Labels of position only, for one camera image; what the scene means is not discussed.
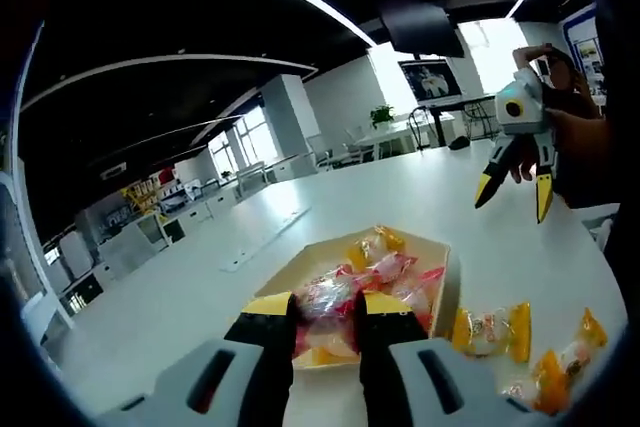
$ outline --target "ceiling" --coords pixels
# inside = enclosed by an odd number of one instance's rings
[[[388,40],[380,23],[371,22],[386,0],[325,1],[376,42]],[[501,17],[515,2],[424,1],[444,6],[454,22]],[[516,17],[556,22],[587,2],[527,0]],[[197,154],[231,123],[215,124],[193,145],[203,128],[197,124],[215,119],[250,89],[281,73],[324,72],[367,48],[302,0],[58,0],[50,12],[26,80],[20,126],[20,155],[44,239],[73,222],[81,208]],[[92,69],[99,72],[77,77]],[[122,161],[125,174],[100,180],[100,172]]]

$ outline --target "white table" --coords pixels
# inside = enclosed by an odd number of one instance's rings
[[[428,149],[274,184],[226,218],[203,222],[75,317],[61,364],[67,385],[90,412],[151,392],[164,368],[224,335],[252,294],[306,244],[376,223],[450,244],[462,263],[461,306],[492,310],[530,301],[532,362],[571,341],[585,307],[613,344],[626,324],[622,297],[596,244],[562,202],[554,199],[537,225],[535,185],[507,179],[474,209],[491,147],[477,141],[456,152]],[[283,216],[307,207],[242,263],[242,253]],[[236,272],[220,270],[236,260]],[[583,382],[604,358],[605,352]],[[494,367],[499,380],[511,373]],[[357,367],[296,373],[285,425],[366,425]]]
[[[442,113],[441,120],[444,124],[451,125],[454,118],[451,114]],[[435,142],[435,139],[431,137],[435,136],[435,133],[432,133],[430,129],[434,128],[434,120],[433,117],[429,117],[426,122],[421,122],[419,124],[420,134],[423,138],[429,138],[429,142],[431,145],[438,145]],[[363,138],[357,140],[355,145],[357,146],[367,146],[373,145],[375,148],[373,149],[373,159],[378,160],[380,158],[380,144],[385,142],[390,142],[395,139],[400,139],[402,142],[402,147],[405,152],[415,152],[417,149],[417,145],[415,145],[415,140],[413,138],[413,133],[411,132],[411,127],[407,121],[397,121],[391,122],[389,125],[380,125],[377,129],[371,129]]]

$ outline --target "television screen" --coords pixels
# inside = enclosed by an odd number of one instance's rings
[[[407,60],[399,64],[418,102],[461,95],[446,60]]]
[[[385,2],[380,13],[398,52],[464,57],[460,40],[442,7],[419,0],[394,0]]]

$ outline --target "white chair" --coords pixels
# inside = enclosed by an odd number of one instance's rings
[[[349,152],[351,159],[349,164],[361,164],[365,160],[365,156],[371,154],[371,159],[373,159],[373,151],[376,145],[363,145],[358,146],[355,143],[365,136],[364,128],[361,125],[356,127],[351,127],[349,129],[344,129],[347,136],[349,137],[349,142],[344,145],[344,148]]]
[[[311,137],[307,137],[305,140],[311,148],[314,164],[318,170],[331,170],[351,158],[351,155],[348,152],[340,155],[334,155],[333,149],[327,146],[321,134],[312,135]]]
[[[250,197],[269,185],[264,162],[257,162],[236,172],[238,194],[241,198]]]

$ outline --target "wrapped candy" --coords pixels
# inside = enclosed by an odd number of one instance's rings
[[[417,260],[417,257],[409,257],[408,255],[398,252],[391,252],[367,269],[363,273],[363,276],[367,278],[367,273],[370,273],[373,275],[375,282],[389,284],[398,279],[405,270],[415,264]]]
[[[404,239],[388,227],[377,225],[373,234],[358,240],[348,249],[347,257],[355,272],[364,272],[391,252],[403,253],[404,246]]]
[[[405,275],[391,289],[391,295],[411,307],[416,319],[426,332],[431,329],[433,321],[431,310],[438,298],[443,274],[444,267],[439,267],[420,275]]]
[[[550,415],[569,404],[567,377],[552,350],[542,356],[530,375],[515,379],[502,393]]]
[[[314,363],[355,356],[352,314],[356,294],[379,285],[373,270],[354,275],[351,266],[343,264],[294,292],[301,323],[293,357],[310,349]]]
[[[567,407],[571,383],[591,362],[597,349],[606,343],[607,334],[587,308],[574,341],[560,356],[548,351],[536,363],[530,376],[515,379],[503,393],[537,410],[555,414]]]
[[[295,292],[302,318],[312,323],[316,331],[335,330],[336,324],[353,310],[355,295],[360,285],[348,269],[340,266],[312,280]]]
[[[575,339],[560,354],[560,367],[566,374],[568,383],[582,372],[596,351],[606,343],[606,332],[586,308]]]
[[[483,314],[458,309],[452,344],[467,355],[485,357],[508,352],[514,362],[528,362],[531,348],[529,303]]]

